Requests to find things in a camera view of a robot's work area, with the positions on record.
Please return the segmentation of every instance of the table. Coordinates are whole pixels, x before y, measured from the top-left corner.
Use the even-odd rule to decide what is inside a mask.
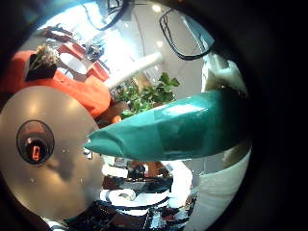
[[[74,79],[74,76],[72,75],[71,72],[68,71],[68,69],[58,67],[58,70],[63,73],[65,76],[67,76],[69,79]]]
[[[71,54],[62,53],[60,54],[59,58],[61,62],[67,66],[67,71],[71,69],[79,74],[87,73],[87,69],[85,65],[80,60],[78,60],[76,57],[72,56]]]

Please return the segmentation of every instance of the chair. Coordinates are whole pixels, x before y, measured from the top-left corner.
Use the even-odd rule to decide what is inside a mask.
[[[68,41],[66,43],[63,43],[58,48],[58,52],[59,54],[69,53],[75,56],[78,60],[82,60],[84,58],[84,54],[86,53],[86,48],[77,42]]]
[[[93,64],[90,65],[87,71],[87,77],[91,75],[95,76],[100,81],[104,82],[109,78],[105,68],[99,63],[99,61],[95,61]]]

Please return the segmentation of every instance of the black cable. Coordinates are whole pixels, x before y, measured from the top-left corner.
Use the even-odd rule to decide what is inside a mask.
[[[164,34],[164,37],[166,38],[167,40],[167,43],[169,44],[169,46],[171,47],[171,49],[174,51],[174,53],[182,60],[185,60],[185,61],[193,61],[193,60],[197,60],[197,59],[200,59],[202,58],[203,56],[207,55],[210,53],[211,51],[211,48],[212,48],[212,45],[211,47],[209,47],[209,49],[201,54],[198,54],[198,55],[185,55],[185,54],[182,54],[181,52],[178,51],[178,49],[176,48],[176,45],[174,44],[173,42],[173,38],[172,38],[172,34],[171,34],[171,31],[168,27],[168,22],[167,22],[167,15],[169,13],[171,13],[172,11],[174,11],[174,9],[169,9],[168,11],[166,11],[159,19],[159,23],[160,23],[160,27],[161,27],[161,30]]]
[[[117,15],[112,19],[112,21],[110,23],[108,23],[106,26],[104,26],[102,28],[96,27],[94,25],[94,23],[90,19],[90,15],[89,15],[89,11],[88,11],[87,7],[84,4],[81,4],[81,5],[85,9],[88,22],[92,25],[92,27],[94,27],[98,31],[105,31],[105,30],[111,28],[112,26],[114,26],[121,19],[121,17],[124,15],[125,11],[128,8],[129,1],[130,0],[122,0],[122,5],[119,5],[119,2],[117,1],[118,7],[112,8],[111,11],[109,12],[109,14],[117,12]]]

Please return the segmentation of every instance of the plant pot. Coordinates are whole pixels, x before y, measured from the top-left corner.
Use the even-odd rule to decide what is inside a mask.
[[[25,69],[24,69],[24,81],[25,82],[38,80],[38,79],[50,79],[50,78],[53,78],[56,73],[57,66],[55,64],[52,64],[48,67],[41,66],[37,69],[29,70],[29,66],[35,60],[36,57],[37,57],[36,54],[32,54],[27,60],[27,62],[25,63]]]

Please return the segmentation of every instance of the white pipe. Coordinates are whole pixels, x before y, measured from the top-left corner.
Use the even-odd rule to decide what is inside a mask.
[[[108,164],[104,164],[102,167],[104,175],[111,175],[116,177],[127,178],[128,170],[120,167],[111,167]]]
[[[182,161],[161,161],[173,176],[171,192],[169,192],[168,206],[179,208],[186,204],[187,197],[191,193],[193,174]]]
[[[108,78],[104,82],[104,85],[109,90],[112,90],[115,87],[119,86],[124,81],[126,81],[127,79],[138,74],[140,71],[146,70],[149,67],[156,65],[162,61],[163,61],[163,55],[161,52],[155,52],[154,54],[145,56],[133,62],[129,68],[123,69],[118,73],[111,74],[110,78]]]

